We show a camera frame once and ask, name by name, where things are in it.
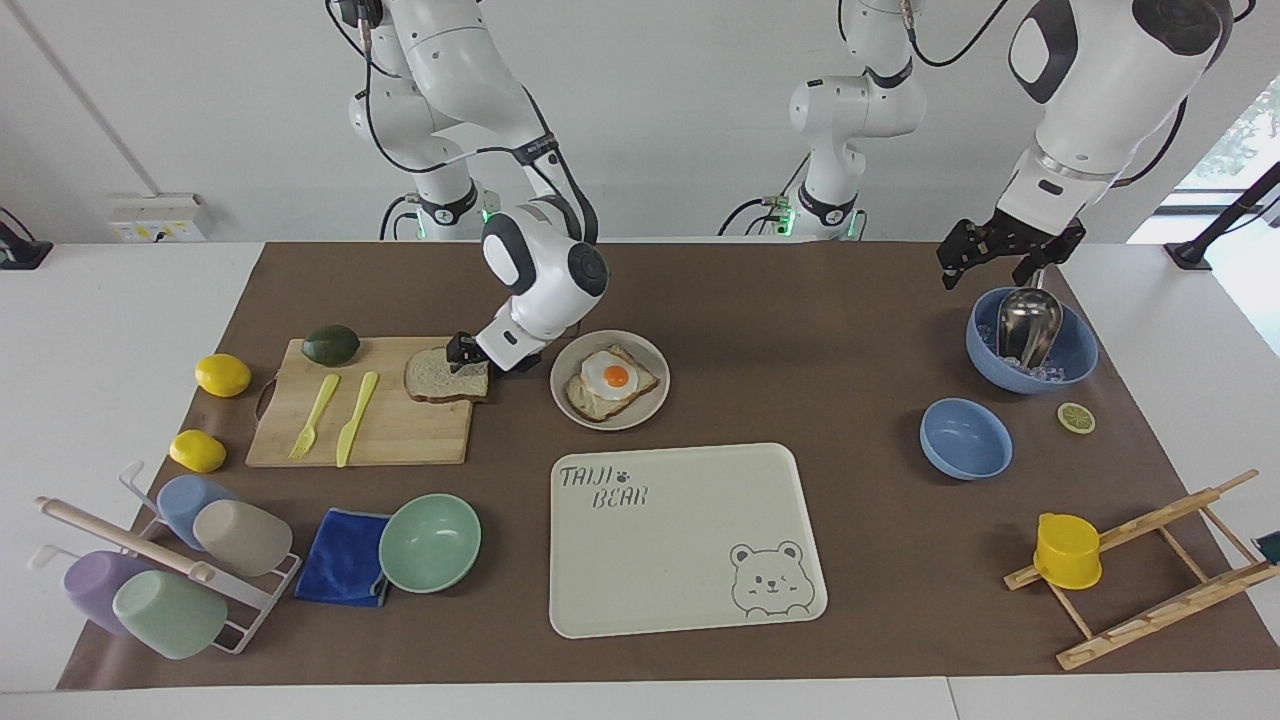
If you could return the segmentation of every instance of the white table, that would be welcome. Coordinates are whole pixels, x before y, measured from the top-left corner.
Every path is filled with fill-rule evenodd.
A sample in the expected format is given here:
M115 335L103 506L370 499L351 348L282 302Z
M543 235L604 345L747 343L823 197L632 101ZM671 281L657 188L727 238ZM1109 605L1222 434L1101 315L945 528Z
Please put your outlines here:
M260 245L59 246L35 273L0 274L0 717L356 717L378 708L433 716L1021 719L1274 717L1280 671L1204 675L916 678L622 685L214 688L44 693L82 619L61 568L28 573L42 543L101 547L40 516L59 496L128 524L115 473L154 475L218 345ZM1239 533L1280 529L1280 357L1212 275L1181 273L1157 247L1084 246L1065 268L1116 366L1188 489L1247 468L1263 478L1215 505ZM1229 546L1219 538L1228 557ZM1280 583L1251 597L1280 637Z

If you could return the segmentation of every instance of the purple cup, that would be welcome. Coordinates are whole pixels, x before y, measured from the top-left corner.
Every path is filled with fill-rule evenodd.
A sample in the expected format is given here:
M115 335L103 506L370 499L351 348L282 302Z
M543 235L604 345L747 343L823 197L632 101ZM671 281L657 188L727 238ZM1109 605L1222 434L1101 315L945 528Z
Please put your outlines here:
M113 635L128 635L129 630L120 624L111 610L111 601L115 600L120 585L147 570L155 570L155 566L123 552L99 550L84 555L68 568L63 575L63 589L67 591L72 605L95 625Z

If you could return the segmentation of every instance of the metal ladle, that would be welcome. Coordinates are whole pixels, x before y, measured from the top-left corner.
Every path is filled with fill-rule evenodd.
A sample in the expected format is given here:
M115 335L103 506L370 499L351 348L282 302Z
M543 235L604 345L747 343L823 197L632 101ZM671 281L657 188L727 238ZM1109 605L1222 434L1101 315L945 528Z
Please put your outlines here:
M1023 368L1039 368L1062 329L1062 305L1047 290L1038 287L1014 290L1000 304L996 328L996 355L1016 357Z

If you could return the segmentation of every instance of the bread slice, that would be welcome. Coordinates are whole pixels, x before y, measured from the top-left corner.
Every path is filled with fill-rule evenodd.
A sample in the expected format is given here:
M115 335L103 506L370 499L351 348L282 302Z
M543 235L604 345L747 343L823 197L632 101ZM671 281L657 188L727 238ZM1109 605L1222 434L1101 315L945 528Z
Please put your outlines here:
M636 369L640 378L636 384L636 391L630 396L623 397L622 400L605 400L586 389L586 384L582 382L581 369L577 373L573 373L573 377L570 378L568 383L564 386L564 397L568 400L570 407L572 407L575 413L593 423L603 423L618 413L622 413L630 407L637 397L658 387L658 378L655 378L648 368L636 361L630 352L622 350L621 346L611 345L605 350L627 361Z
M453 373L443 347L424 350L404 364L404 391L417 402L481 401L489 396L489 363Z

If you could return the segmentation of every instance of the power outlet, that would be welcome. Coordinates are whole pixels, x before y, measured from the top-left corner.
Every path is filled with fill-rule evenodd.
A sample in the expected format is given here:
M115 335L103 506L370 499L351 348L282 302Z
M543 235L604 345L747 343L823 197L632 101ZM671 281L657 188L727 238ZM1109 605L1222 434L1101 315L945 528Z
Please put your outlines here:
M195 195L115 196L108 223L120 242L204 242L212 231Z
M140 208L122 206L111 210L111 217L106 222L111 225L116 240L120 242L147 242L138 233L137 219L140 214L142 214Z

